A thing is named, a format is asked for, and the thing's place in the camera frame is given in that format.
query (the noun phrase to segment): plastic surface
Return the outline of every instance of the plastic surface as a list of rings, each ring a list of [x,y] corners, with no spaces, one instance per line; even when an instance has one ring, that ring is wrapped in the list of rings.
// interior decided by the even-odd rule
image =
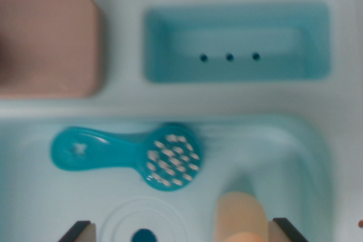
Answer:
[[[245,233],[268,240],[268,222],[261,203],[244,192],[228,192],[219,198],[214,216],[213,242],[238,242]]]
[[[100,86],[93,0],[0,0],[0,99],[79,98]]]
[[[0,125],[0,241],[57,241],[73,222],[88,219],[97,225],[98,242],[130,241],[140,228],[150,229],[159,242],[207,242],[217,200],[232,190],[256,196],[269,220],[289,218],[309,241],[331,241],[330,153],[298,120],[260,116],[189,123],[203,143],[203,168],[195,181],[168,193],[149,187],[130,168],[55,167],[50,144],[69,125],[138,134],[161,124]]]
[[[57,167],[70,171],[132,167],[150,186],[164,191],[188,185],[202,161],[196,137],[177,125],[164,126],[147,137],[123,138],[92,129],[68,128],[54,139],[51,156]]]
[[[330,70],[324,2],[155,7],[145,27],[154,82],[319,79]]]

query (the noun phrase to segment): toy sink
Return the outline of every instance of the toy sink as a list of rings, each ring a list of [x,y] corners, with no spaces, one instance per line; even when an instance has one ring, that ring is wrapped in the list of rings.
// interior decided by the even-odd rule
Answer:
[[[90,220],[98,242],[131,241],[140,228],[159,242],[207,242],[230,190],[309,241],[362,240],[359,0],[94,2],[103,88],[0,101],[0,241],[57,241]],[[204,144],[200,174],[175,192],[133,169],[66,172],[49,157],[67,126],[136,133],[165,122],[186,123]]]
[[[66,125],[135,133],[158,123],[2,126],[3,241],[56,241],[80,219],[96,224],[98,241],[131,241],[143,228],[160,242],[208,241],[214,205],[231,190],[256,196],[270,220],[289,218],[309,240],[331,241],[330,155],[321,137],[295,118],[251,116],[234,122],[190,123],[204,145],[202,171],[186,188],[170,193],[152,189],[127,168],[86,172],[56,168],[49,146]]]

